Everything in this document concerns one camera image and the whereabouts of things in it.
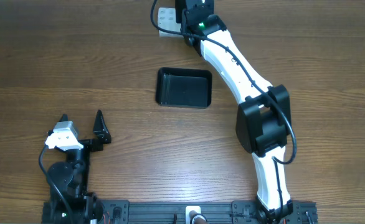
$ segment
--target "wooden surface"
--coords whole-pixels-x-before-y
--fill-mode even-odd
[[[158,37],[150,5],[0,1],[0,222],[40,222],[49,199],[37,163],[46,131],[67,113],[80,139],[89,138],[97,109],[113,136],[92,154],[89,189],[100,198],[255,198],[232,93],[181,39]],[[317,202],[321,223],[365,223],[365,1],[219,0],[216,13],[253,67],[290,92],[292,198]],[[210,70],[210,107],[158,106],[160,67]],[[63,159],[50,151],[45,165]]]

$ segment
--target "cable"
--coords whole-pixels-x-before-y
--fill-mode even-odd
[[[70,223],[73,224],[73,213],[72,213],[72,209],[70,208],[70,205],[68,204],[68,202],[66,201],[65,197],[62,195],[62,193],[59,191],[58,187],[54,184],[54,181],[52,181],[50,175],[47,173],[47,171],[45,171],[42,160],[43,160],[43,156],[45,151],[48,149],[48,145],[45,145],[43,150],[41,150],[40,156],[39,156],[39,166],[41,168],[41,171],[44,173],[45,177],[47,178],[47,181],[50,185],[50,187],[52,187],[58,194],[58,196],[60,197],[61,201],[64,203],[66,210],[69,213],[69,218],[70,218]]]
[[[277,102],[275,102],[268,94],[265,94],[265,92],[256,84],[256,82],[252,79],[252,77],[250,76],[249,72],[246,70],[246,68],[244,67],[244,65],[242,64],[242,62],[239,60],[239,58],[233,53],[233,51],[231,51],[228,47],[224,46],[222,43],[219,43],[215,40],[212,40],[206,36],[201,36],[201,35],[196,35],[196,34],[189,34],[189,33],[183,33],[183,32],[175,32],[175,31],[171,31],[171,30],[166,30],[163,28],[160,28],[154,21],[153,19],[153,11],[155,9],[156,3],[158,2],[158,0],[154,0],[153,4],[152,4],[152,8],[151,8],[151,22],[152,25],[157,28],[157,30],[163,31],[165,33],[169,33],[169,34],[176,34],[176,35],[182,35],[185,37],[193,37],[199,40],[206,40],[209,41],[213,44],[218,45],[219,47],[223,48],[226,52],[230,53],[232,58],[237,62],[237,65],[239,65],[241,67],[241,69],[244,71],[244,73],[246,74],[247,78],[249,79],[249,81],[252,83],[252,86],[254,86],[264,97],[266,97],[267,101],[276,109],[276,111],[278,112],[278,114],[282,117],[283,122],[285,123],[285,125],[288,128],[288,132],[290,134],[290,136],[292,137],[292,155],[289,158],[289,160],[287,160],[286,162],[281,161],[279,159],[277,159],[275,156],[272,157],[272,159],[274,160],[274,164],[275,164],[275,172],[276,172],[276,176],[277,176],[277,185],[278,185],[278,193],[280,196],[280,203],[281,203],[281,212],[280,212],[280,218],[282,216],[282,211],[283,211],[283,199],[282,199],[282,191],[281,191],[281,187],[280,187],[280,179],[279,179],[279,171],[278,171],[278,164],[282,164],[282,165],[288,165],[291,164],[296,157],[296,152],[297,152],[297,142],[296,142],[296,135],[293,132],[293,128],[288,120],[288,118],[285,116],[284,112],[282,111],[281,107],[278,106]]]

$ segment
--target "wooden table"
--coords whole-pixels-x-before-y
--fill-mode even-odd
[[[46,131],[67,113],[90,138],[97,109],[113,136],[91,158],[89,189],[100,198],[255,198],[232,93],[182,39],[159,38],[151,3],[0,1],[0,222],[40,222]],[[292,198],[317,202],[321,223],[365,223],[365,1],[220,0],[216,13],[253,67],[290,92]],[[210,70],[210,107],[157,105],[161,67]],[[62,160],[45,155],[47,167]]]

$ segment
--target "black cable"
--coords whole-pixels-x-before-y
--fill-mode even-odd
[[[72,213],[72,209],[70,208],[70,205],[68,204],[68,202],[66,201],[65,197],[62,195],[62,193],[59,191],[58,187],[54,184],[54,181],[52,181],[50,175],[47,173],[47,171],[45,171],[45,168],[43,166],[42,160],[43,160],[43,156],[45,151],[48,149],[48,146],[45,145],[43,150],[41,150],[40,156],[39,156],[39,166],[41,168],[41,171],[44,173],[45,177],[47,178],[47,181],[50,185],[50,187],[52,187],[58,194],[58,196],[60,197],[61,201],[64,203],[66,210],[69,213],[69,218],[70,218],[70,223],[73,224],[73,213]]]
[[[239,58],[228,47],[226,47],[222,43],[219,43],[215,40],[212,40],[212,39],[210,39],[206,36],[201,36],[201,35],[196,35],[196,34],[188,34],[188,33],[183,33],[183,32],[175,32],[175,31],[160,28],[155,23],[155,21],[153,19],[153,12],[154,12],[154,9],[155,9],[155,6],[156,6],[157,2],[158,2],[158,0],[154,0],[153,4],[152,4],[152,8],[151,8],[151,22],[152,22],[152,25],[155,28],[157,28],[157,30],[160,30],[160,31],[163,31],[163,32],[169,33],[169,34],[176,34],[176,35],[182,35],[182,36],[185,36],[185,37],[193,37],[193,38],[196,38],[196,39],[199,39],[199,40],[206,40],[206,41],[209,41],[209,42],[211,42],[213,44],[216,44],[219,47],[223,48],[226,52],[231,54],[232,58],[237,62],[237,65],[239,65],[241,67],[241,69],[244,71],[244,73],[246,74],[249,81],[252,83],[252,86],[254,86],[264,97],[266,97],[267,101],[276,109],[278,114],[282,117],[283,122],[287,126],[288,132],[289,132],[290,136],[292,137],[292,155],[289,158],[289,160],[286,161],[286,162],[277,159],[275,156],[272,157],[272,159],[274,160],[274,163],[276,164],[275,165],[275,172],[276,172],[276,175],[277,175],[278,193],[279,193],[279,196],[280,196],[280,203],[281,203],[281,212],[280,212],[280,217],[281,217],[282,216],[282,210],[283,210],[283,199],[282,199],[282,191],[281,191],[281,188],[280,188],[280,179],[279,179],[279,172],[278,172],[277,163],[283,164],[283,165],[291,164],[295,160],[296,152],[297,152],[296,136],[295,136],[295,133],[293,132],[293,128],[292,128],[288,118],[285,116],[285,114],[282,111],[281,107],[278,106],[277,102],[275,102],[268,94],[265,94],[265,92],[256,84],[256,82],[252,79],[249,72],[246,70],[246,68],[244,67],[242,62],[239,60]]]

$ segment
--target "black clamp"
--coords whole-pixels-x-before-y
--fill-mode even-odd
[[[289,93],[283,85],[269,87],[268,94],[281,107],[291,123]],[[264,157],[273,148],[287,144],[288,129],[276,109],[263,95],[256,98],[246,97],[238,107],[237,137],[249,153]]]

